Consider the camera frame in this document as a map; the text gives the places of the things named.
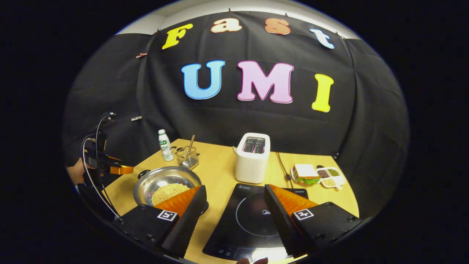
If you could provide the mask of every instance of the black fabric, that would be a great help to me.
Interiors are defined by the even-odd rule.
[[[383,59],[362,40],[346,43],[355,68],[356,95],[337,163],[354,190],[360,217],[366,218],[381,210],[401,178],[409,119],[400,86]]]
[[[236,18],[240,31],[212,33],[213,22]],[[270,34],[267,18],[286,19],[291,33]],[[166,32],[192,23],[176,46],[162,50]],[[334,49],[322,46],[310,28],[327,34]],[[147,56],[136,59],[140,53]],[[184,91],[181,68],[201,64],[198,85],[210,85],[213,60],[224,60],[220,92],[194,100]],[[257,92],[240,101],[240,61],[256,61],[264,74],[276,63],[294,66],[290,79],[293,102],[278,104]],[[314,111],[316,73],[334,79],[328,113]],[[103,128],[106,153],[135,166],[159,150],[158,130],[170,140],[190,139],[236,146],[247,132],[266,133],[272,151],[334,155],[358,201],[360,217],[377,213],[399,182],[407,156],[409,124],[405,100],[392,71],[364,41],[343,40],[333,32],[290,17],[263,12],[212,14],[178,23],[154,35],[113,36],[83,67],[68,96],[63,145],[67,166],[80,156],[83,136],[105,111],[117,113]],[[130,119],[142,116],[141,120]]]
[[[270,17],[287,19],[291,33],[286,36],[268,33],[264,26]],[[242,29],[212,33],[213,22],[223,18],[238,19]],[[188,23],[193,28],[186,30],[179,43],[162,50],[167,39],[165,33]],[[329,35],[335,48],[322,46],[310,28]],[[137,92],[142,98],[145,123],[156,127],[155,114],[163,114],[172,125],[170,139],[190,139],[195,134],[201,142],[237,146],[243,134],[258,132],[270,136],[272,151],[331,155],[339,150],[350,123],[355,94],[353,65],[342,38],[298,19],[263,12],[218,13],[190,19],[169,29],[154,35],[145,58],[143,83],[139,83]],[[220,92],[207,100],[188,97],[181,68],[201,64],[198,85],[207,88],[210,70],[205,65],[213,60],[226,62],[221,68]],[[293,102],[271,102],[273,89],[262,101],[254,88],[256,99],[238,100],[242,70],[237,64],[241,61],[258,62],[265,75],[276,63],[293,65],[290,77]],[[317,73],[334,79],[328,113],[311,108],[317,94],[314,79]],[[148,137],[154,134],[154,130],[145,132]]]
[[[122,34],[111,37],[83,66],[68,94],[64,109],[62,144],[67,166],[81,157],[83,138],[98,125],[101,115],[117,113],[112,123],[103,123],[108,135],[105,153],[135,166],[157,149],[144,148],[136,100],[140,61],[151,35]]]

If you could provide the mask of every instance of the grain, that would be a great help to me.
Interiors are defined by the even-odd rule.
[[[340,175],[336,170],[328,169],[328,171],[332,176],[339,176]]]
[[[329,177],[329,175],[327,175],[327,172],[325,170],[318,171],[318,174],[321,176],[321,178],[328,178]]]
[[[157,205],[175,195],[189,190],[189,187],[180,183],[172,183],[166,186],[160,187],[151,197],[153,205]]]
[[[335,186],[335,181],[333,179],[328,179],[328,178],[323,178],[321,179],[321,182],[328,187]]]

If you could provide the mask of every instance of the yellow table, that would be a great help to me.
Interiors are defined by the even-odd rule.
[[[178,139],[172,142],[171,146],[180,148],[188,146],[189,143],[189,140]],[[236,153],[233,151],[232,147],[196,141],[193,147],[197,148],[197,153],[200,153],[200,156],[199,165],[192,171],[199,176],[202,184],[206,187],[209,208],[199,218],[184,258],[201,264],[234,264],[235,261],[206,255],[202,253],[202,249],[220,220],[234,186],[239,183],[235,179]],[[294,164],[301,163],[313,164],[315,168],[317,165],[336,167],[342,173],[331,156],[292,153],[279,153],[279,155],[288,173],[290,173],[289,170]],[[134,185],[138,181],[137,175],[144,170],[154,170],[166,166],[178,166],[178,163],[176,158],[170,162],[165,161],[160,150],[135,166],[133,173],[122,175],[106,187],[109,199],[121,216],[137,206],[133,197]],[[264,186],[265,184],[273,184],[282,188],[291,187],[290,183],[285,180],[285,175],[283,174],[275,152],[271,152],[269,156],[264,182],[257,185]],[[317,204],[334,202],[349,213],[359,217],[358,204],[348,182],[342,186],[343,189],[340,191],[336,188],[325,188],[321,184],[304,186],[295,182],[293,182],[293,188],[305,188],[308,192],[309,199]],[[294,260],[293,258],[288,258],[279,261],[269,261],[269,263],[284,264],[291,263]]]

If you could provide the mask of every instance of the white toaster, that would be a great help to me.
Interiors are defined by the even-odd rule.
[[[268,135],[246,133],[236,149],[236,180],[253,184],[263,182],[269,154]]]

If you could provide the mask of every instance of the white ceiling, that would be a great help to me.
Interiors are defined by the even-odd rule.
[[[191,18],[228,11],[260,11],[307,21],[318,25],[347,39],[359,39],[351,29],[325,14],[302,3],[291,0],[181,0],[166,5],[129,24],[117,34],[142,33],[153,34],[157,29],[164,29]]]

